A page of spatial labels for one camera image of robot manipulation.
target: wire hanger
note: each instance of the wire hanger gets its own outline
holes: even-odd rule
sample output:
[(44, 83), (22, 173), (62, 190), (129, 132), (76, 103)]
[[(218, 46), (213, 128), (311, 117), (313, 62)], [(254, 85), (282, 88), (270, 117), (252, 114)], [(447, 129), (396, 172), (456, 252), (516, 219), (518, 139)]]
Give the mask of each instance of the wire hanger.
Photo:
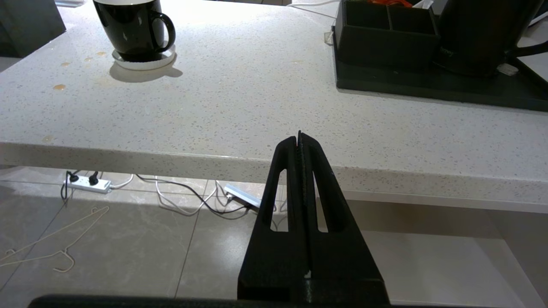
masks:
[(101, 211), (103, 211), (103, 210), (105, 210), (105, 211), (102, 212), (102, 213), (99, 215), (99, 217), (97, 217), (97, 218), (93, 221), (93, 223), (92, 223), (87, 229), (85, 229), (84, 232), (82, 232), (82, 234), (80, 234), (80, 236), (78, 236), (72, 243), (70, 243), (69, 245), (67, 245), (67, 246), (65, 247), (65, 249), (59, 250), (59, 251), (57, 251), (57, 252), (55, 252), (55, 253), (53, 253), (53, 254), (49, 254), (49, 255), (45, 255), (45, 256), (39, 256), (39, 257), (37, 257), (37, 258), (31, 258), (31, 259), (26, 259), (26, 260), (20, 260), (20, 261), (14, 261), (14, 262), (8, 262), (8, 263), (0, 264), (0, 267), (6, 266), (6, 265), (12, 265), (12, 264), (19, 264), (19, 263), (28, 262), (28, 261), (35, 261), (35, 260), (41, 260), (41, 259), (51, 258), (51, 257), (56, 256), (56, 255), (58, 255), (58, 254), (62, 254), (63, 256), (65, 256), (67, 259), (70, 260), (71, 265), (70, 265), (68, 268), (66, 268), (66, 269), (59, 269), (59, 268), (57, 268), (57, 267), (54, 267), (53, 270), (56, 271), (56, 272), (59, 272), (59, 273), (66, 273), (66, 272), (70, 271), (70, 270), (74, 267), (74, 264), (75, 264), (76, 262), (74, 261), (74, 258), (69, 254), (69, 248), (71, 248), (74, 244), (76, 244), (76, 242), (78, 242), (78, 241), (86, 234), (86, 232), (88, 232), (89, 229), (91, 229), (91, 228), (95, 225), (95, 223), (96, 223), (99, 219), (101, 219), (101, 217), (103, 217), (103, 215), (105, 215), (105, 214), (110, 210), (110, 207), (109, 207), (109, 206), (103, 207), (103, 208), (101, 208), (101, 209), (97, 209), (96, 207), (94, 207), (94, 208), (92, 208), (92, 212), (91, 212), (89, 215), (86, 215), (85, 217), (82, 217), (82, 218), (76, 220), (75, 222), (73, 222), (73, 223), (71, 223), (71, 224), (69, 224), (69, 225), (67, 225), (67, 226), (62, 227), (61, 229), (59, 229), (59, 230), (57, 230), (57, 231), (55, 231), (55, 232), (49, 234), (48, 236), (45, 236), (45, 237), (43, 237), (43, 238), (41, 238), (41, 239), (39, 239), (39, 240), (37, 240), (37, 241), (35, 241), (35, 242), (33, 242), (33, 243), (30, 243), (30, 244), (28, 244), (28, 245), (26, 245), (26, 246), (24, 246), (23, 248), (20, 248), (20, 249), (18, 249), (18, 250), (8, 249), (8, 250), (5, 252), (5, 253), (6, 253), (6, 256), (0, 259), (0, 262), (1, 262), (1, 261), (5, 260), (5, 259), (7, 259), (7, 258), (10, 258), (11, 256), (14, 256), (15, 254), (17, 254), (17, 253), (19, 253), (19, 252), (21, 252), (21, 251), (27, 249), (28, 247), (31, 247), (31, 246), (33, 246), (33, 245), (35, 245), (35, 244), (37, 244), (37, 243), (39, 243), (39, 242), (45, 240), (46, 238), (48, 238), (48, 237), (50, 237), (50, 236), (53, 236), (54, 234), (57, 234), (57, 233), (61, 232), (62, 230), (66, 229), (66, 228), (68, 228), (68, 227), (71, 227), (71, 226), (73, 226), (73, 225), (79, 223), (80, 221), (82, 221), (82, 220), (84, 220), (84, 219), (86, 219), (86, 218), (88, 218), (88, 217), (91, 217), (91, 216), (95, 215), (96, 213), (101, 212)]

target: white countertop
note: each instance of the white countertop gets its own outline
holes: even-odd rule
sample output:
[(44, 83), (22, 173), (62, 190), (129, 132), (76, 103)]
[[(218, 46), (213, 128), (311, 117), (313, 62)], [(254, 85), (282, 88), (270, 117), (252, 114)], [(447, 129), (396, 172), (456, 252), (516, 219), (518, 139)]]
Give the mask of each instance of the white countertop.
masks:
[(162, 7), (177, 30), (167, 72), (113, 65), (88, 3), (71, 9), (65, 34), (0, 73), (3, 164), (264, 182), (277, 143), (302, 130), (343, 190), (548, 212), (548, 113), (338, 90), (323, 41), (333, 19), (318, 14)]

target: black cable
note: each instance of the black cable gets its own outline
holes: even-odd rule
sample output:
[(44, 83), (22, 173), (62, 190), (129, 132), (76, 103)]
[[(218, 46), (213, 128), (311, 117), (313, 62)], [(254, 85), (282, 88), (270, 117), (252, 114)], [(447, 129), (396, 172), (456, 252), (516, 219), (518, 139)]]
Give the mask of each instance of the black cable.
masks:
[(182, 186), (182, 187), (185, 187), (187, 189), (189, 189), (190, 191), (192, 191), (192, 193), (194, 193), (194, 195), (196, 195), (196, 197), (198, 197), (200, 199), (200, 201), (203, 202), (203, 204), (210, 210), (212, 211), (213, 213), (216, 213), (216, 214), (228, 214), (228, 213), (233, 213), (233, 212), (236, 212), (238, 210), (241, 210), (243, 208), (249, 208), (249, 206), (242, 206), (242, 207), (239, 207), (237, 209), (234, 209), (234, 210), (229, 210), (229, 211), (226, 211), (226, 212), (220, 212), (218, 210), (215, 210), (213, 209), (212, 207), (209, 206), (209, 204), (207, 204), (207, 202), (202, 198), (202, 196), (200, 196), (192, 187), (188, 186), (188, 185), (185, 185), (185, 184), (182, 184), (182, 183), (177, 183), (177, 182), (173, 182), (173, 181), (168, 181), (168, 180), (162, 180), (162, 179), (147, 179), (147, 178), (143, 178), (142, 176), (140, 176), (139, 174), (135, 174), (139, 179), (143, 180), (143, 181), (158, 181), (158, 182), (162, 182), (162, 183), (169, 183), (169, 184), (175, 184), (175, 185), (179, 185), (179, 186)]
[(64, 201), (66, 201), (68, 199), (68, 194), (67, 194), (67, 189), (69, 188), (69, 176), (71, 175), (76, 175), (78, 172), (80, 172), (81, 170), (76, 170), (74, 172), (70, 172), (70, 171), (66, 171), (65, 173), (65, 182), (63, 183), (63, 185), (61, 186), (61, 199), (63, 199)]
[(246, 208), (246, 211), (243, 212), (243, 214), (240, 215), (240, 216), (238, 216), (238, 217), (231, 217), (231, 218), (228, 218), (228, 217), (222, 216), (221, 214), (217, 214), (216, 212), (212, 212), (212, 213), (213, 213), (214, 215), (217, 215), (217, 216), (219, 216), (219, 217), (221, 217), (221, 218), (223, 218), (223, 219), (226, 219), (226, 220), (238, 220), (238, 219), (240, 219), (240, 218), (246, 216), (247, 213), (248, 213), (249, 210), (250, 210), (249, 207), (241, 207), (241, 208), (238, 208), (238, 209), (242, 209), (242, 208)]

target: white power strip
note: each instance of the white power strip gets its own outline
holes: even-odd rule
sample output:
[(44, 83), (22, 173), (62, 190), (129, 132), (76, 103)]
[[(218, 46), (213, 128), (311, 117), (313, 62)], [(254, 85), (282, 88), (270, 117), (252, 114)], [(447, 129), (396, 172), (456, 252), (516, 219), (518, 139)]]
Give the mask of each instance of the white power strip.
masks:
[(239, 189), (235, 186), (232, 186), (230, 184), (226, 184), (225, 192), (246, 201), (247, 203), (253, 205), (256, 208), (261, 206), (261, 200), (253, 197), (252, 195), (246, 193), (245, 191), (243, 191), (243, 190), (241, 190), (241, 189)]
[(75, 182), (70, 182), (70, 176), (67, 176), (68, 178), (68, 188), (74, 188), (74, 189), (81, 189), (81, 190), (87, 190), (91, 192), (99, 192), (99, 193), (109, 193), (111, 192), (111, 182), (107, 180), (101, 180), (97, 179), (99, 181), (97, 184), (91, 186), (89, 184), (89, 177), (87, 176), (78, 176), (78, 180)]

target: black plug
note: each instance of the black plug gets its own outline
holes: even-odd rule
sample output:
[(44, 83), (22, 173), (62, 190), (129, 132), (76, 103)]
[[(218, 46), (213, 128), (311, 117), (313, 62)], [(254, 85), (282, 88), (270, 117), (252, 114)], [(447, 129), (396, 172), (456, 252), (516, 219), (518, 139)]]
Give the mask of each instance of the black plug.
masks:
[(89, 184), (91, 186), (97, 185), (99, 183), (99, 180), (97, 179), (97, 175), (99, 174), (98, 171), (95, 171), (92, 176), (89, 177)]
[(76, 174), (74, 174), (74, 173), (69, 172), (68, 174), (70, 175), (70, 178), (69, 178), (68, 180), (69, 180), (71, 183), (74, 183), (74, 182), (76, 182), (76, 181), (79, 179), (78, 175), (76, 175)]

